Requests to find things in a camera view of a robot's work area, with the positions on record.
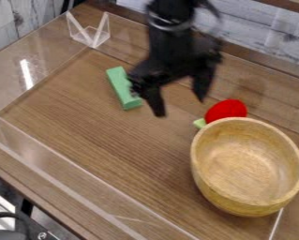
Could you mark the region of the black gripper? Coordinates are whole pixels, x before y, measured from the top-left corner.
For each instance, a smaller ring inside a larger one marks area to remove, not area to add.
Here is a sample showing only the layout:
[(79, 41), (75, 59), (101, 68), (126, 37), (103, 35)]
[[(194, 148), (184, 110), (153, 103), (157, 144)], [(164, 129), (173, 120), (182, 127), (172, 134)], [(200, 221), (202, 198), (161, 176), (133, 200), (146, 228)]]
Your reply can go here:
[(194, 53), (182, 60), (165, 63), (150, 56), (130, 71), (130, 90), (142, 94), (157, 117), (168, 115), (161, 88), (185, 77), (193, 78), (193, 93), (200, 101), (205, 100), (217, 66), (222, 63), (221, 50), (222, 41), (218, 38), (197, 38), (194, 40)]

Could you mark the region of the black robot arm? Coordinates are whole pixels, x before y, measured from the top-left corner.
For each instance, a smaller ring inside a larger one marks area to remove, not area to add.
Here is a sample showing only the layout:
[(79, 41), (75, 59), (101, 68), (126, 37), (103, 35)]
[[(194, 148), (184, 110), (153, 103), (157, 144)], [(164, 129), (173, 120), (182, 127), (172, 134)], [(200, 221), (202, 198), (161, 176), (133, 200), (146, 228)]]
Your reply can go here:
[(189, 77), (192, 91), (204, 99), (222, 62), (222, 40), (216, 36), (220, 28), (200, 33), (194, 27), (200, 7), (222, 19), (210, 0), (152, 0), (146, 6), (150, 52), (129, 72), (129, 80), (131, 92), (149, 103), (158, 117), (168, 115), (162, 87)]

